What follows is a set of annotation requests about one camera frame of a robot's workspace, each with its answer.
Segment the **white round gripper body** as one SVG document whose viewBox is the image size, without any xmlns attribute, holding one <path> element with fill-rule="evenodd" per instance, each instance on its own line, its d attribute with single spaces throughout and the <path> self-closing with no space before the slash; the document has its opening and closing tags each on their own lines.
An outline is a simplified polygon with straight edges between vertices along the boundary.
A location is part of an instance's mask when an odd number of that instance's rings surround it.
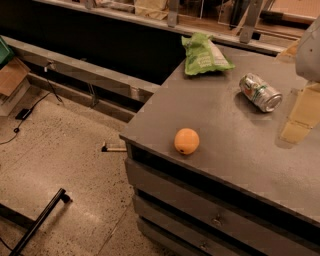
<svg viewBox="0 0 320 256">
<path fill-rule="evenodd" d="M 306 29 L 299 41 L 296 73 L 306 80 L 320 82 L 320 16 Z"/>
</svg>

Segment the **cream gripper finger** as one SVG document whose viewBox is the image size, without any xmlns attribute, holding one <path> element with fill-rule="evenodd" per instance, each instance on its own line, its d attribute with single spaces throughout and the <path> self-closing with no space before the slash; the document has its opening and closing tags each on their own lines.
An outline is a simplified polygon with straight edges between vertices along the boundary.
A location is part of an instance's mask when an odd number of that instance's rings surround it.
<svg viewBox="0 0 320 256">
<path fill-rule="evenodd" d="M 287 49 L 279 53 L 276 59 L 281 62 L 294 63 L 296 54 L 297 54 L 298 45 L 299 45 L 299 41 L 298 40 L 294 41 L 289 45 Z"/>
<path fill-rule="evenodd" d="M 280 138 L 288 143 L 298 144 L 319 122 L 320 83 L 308 81 L 305 87 L 298 91 Z"/>
</svg>

